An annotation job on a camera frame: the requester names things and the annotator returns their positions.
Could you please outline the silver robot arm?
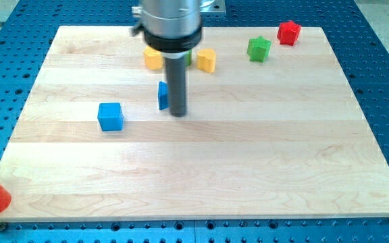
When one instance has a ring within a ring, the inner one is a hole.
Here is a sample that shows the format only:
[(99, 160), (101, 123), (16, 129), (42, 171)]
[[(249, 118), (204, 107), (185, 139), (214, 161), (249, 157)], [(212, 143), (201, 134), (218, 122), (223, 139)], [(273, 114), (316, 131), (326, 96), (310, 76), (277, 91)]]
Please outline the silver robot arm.
[(185, 55), (202, 38), (200, 2), (141, 0), (132, 12), (138, 22), (130, 33), (142, 32), (146, 44), (163, 55), (170, 113), (183, 117), (187, 113)]

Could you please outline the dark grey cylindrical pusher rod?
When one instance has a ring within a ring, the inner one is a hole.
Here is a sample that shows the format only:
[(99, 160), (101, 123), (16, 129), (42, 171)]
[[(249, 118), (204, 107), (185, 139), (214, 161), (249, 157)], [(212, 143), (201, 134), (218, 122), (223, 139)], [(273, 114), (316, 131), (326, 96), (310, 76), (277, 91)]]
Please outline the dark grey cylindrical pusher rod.
[(165, 58), (168, 107), (174, 117), (186, 115), (186, 63), (184, 56)]

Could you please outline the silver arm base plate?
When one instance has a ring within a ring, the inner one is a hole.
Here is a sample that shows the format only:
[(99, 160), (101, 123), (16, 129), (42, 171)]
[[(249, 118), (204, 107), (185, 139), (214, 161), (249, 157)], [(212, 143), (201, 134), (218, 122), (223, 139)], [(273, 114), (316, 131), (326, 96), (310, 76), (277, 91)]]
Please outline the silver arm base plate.
[(200, 0), (200, 10), (202, 15), (226, 14), (226, 1), (225, 0)]

